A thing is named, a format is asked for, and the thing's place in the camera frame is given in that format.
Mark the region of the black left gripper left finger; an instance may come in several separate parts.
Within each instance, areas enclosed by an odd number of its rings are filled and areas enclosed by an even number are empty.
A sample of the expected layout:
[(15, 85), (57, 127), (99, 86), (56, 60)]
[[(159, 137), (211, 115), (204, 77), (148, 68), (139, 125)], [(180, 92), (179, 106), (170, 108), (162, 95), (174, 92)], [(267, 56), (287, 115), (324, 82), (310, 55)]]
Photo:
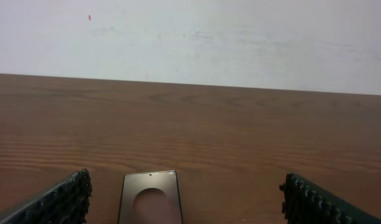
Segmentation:
[(90, 206), (89, 171), (70, 174), (53, 187), (0, 213), (0, 224), (83, 224)]

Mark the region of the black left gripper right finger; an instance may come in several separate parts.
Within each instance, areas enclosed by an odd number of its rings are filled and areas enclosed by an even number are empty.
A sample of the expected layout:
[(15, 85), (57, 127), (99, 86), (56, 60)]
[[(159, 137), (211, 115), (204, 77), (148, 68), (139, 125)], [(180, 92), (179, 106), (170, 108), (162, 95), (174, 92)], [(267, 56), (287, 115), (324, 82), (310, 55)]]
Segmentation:
[(381, 219), (298, 174), (288, 173), (280, 190), (285, 198), (281, 212), (288, 224), (381, 224)]

